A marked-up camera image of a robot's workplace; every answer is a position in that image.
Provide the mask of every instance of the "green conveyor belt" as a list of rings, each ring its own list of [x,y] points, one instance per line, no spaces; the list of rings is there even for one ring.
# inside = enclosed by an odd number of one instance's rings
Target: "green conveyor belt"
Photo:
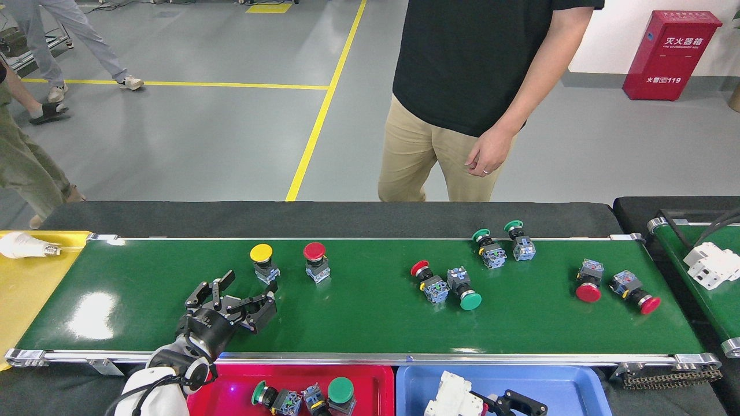
[[[696,354],[703,352],[669,288],[635,241],[535,241],[536,257],[486,269],[470,241],[323,240],[330,281],[304,271],[299,240],[91,241],[18,344],[20,349],[153,351],[171,343],[184,301],[201,281],[234,269],[226,291],[239,298],[265,287],[249,250],[275,249],[277,316],[258,335],[239,331],[228,352],[431,354]],[[634,272],[662,298],[640,315],[602,282],[602,298],[574,296],[584,258],[605,276]],[[444,276],[464,265],[482,304],[471,312],[451,294],[431,305],[409,274],[420,259]]]
[[[693,243],[706,229],[706,226],[678,225],[679,230]],[[689,249],[679,240],[676,233],[664,225],[653,231],[678,269],[700,307],[710,319],[722,341],[740,337],[740,281],[725,281],[715,289],[707,290],[687,274],[689,267],[683,259]],[[713,242],[721,249],[740,252],[740,227],[724,227],[714,232],[706,241]]]

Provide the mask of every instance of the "white wall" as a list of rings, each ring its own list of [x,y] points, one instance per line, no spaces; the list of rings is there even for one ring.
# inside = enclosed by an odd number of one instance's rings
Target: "white wall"
[[[629,72],[653,10],[709,10],[724,24],[694,71],[698,76],[740,76],[740,0],[606,0],[593,13],[580,49],[568,69],[575,73]]]

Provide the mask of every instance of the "yellow button cap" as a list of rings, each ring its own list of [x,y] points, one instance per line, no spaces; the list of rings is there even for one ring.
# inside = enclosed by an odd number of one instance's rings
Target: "yellow button cap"
[[[252,261],[263,263],[268,261],[272,257],[272,247],[267,244],[258,244],[252,247],[252,251],[249,252],[249,257]]]

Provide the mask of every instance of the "green button cap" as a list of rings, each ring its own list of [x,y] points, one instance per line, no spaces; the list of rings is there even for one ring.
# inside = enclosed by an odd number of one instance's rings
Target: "green button cap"
[[[480,306],[480,302],[482,300],[483,298],[481,298],[481,296],[477,293],[471,293],[470,295],[467,295],[464,298],[460,299],[460,307],[462,307],[466,311],[471,311]]]
[[[262,394],[262,391],[265,389],[265,380],[262,380],[257,387],[255,387],[255,391],[252,393],[252,404],[257,404],[257,399]]]
[[[337,377],[329,383],[329,400],[334,403],[347,403],[353,394],[354,386],[346,377]]]
[[[524,223],[523,223],[523,222],[521,222],[521,221],[519,221],[519,220],[509,221],[509,222],[508,222],[508,223],[507,223],[507,224],[506,224],[506,225],[504,226],[504,231],[508,232],[508,231],[509,231],[510,229],[512,229],[512,228],[514,228],[514,227],[521,227],[522,225],[524,225]]]
[[[475,232],[475,234],[473,234],[473,242],[477,243],[478,237],[482,237],[484,235],[490,235],[490,234],[491,234],[491,231],[488,228],[479,229],[478,231]]]

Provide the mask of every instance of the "black t-shirt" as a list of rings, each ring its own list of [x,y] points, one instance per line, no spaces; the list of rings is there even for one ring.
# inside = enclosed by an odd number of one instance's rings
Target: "black t-shirt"
[[[480,136],[514,100],[553,10],[604,0],[408,0],[393,93],[438,127]]]

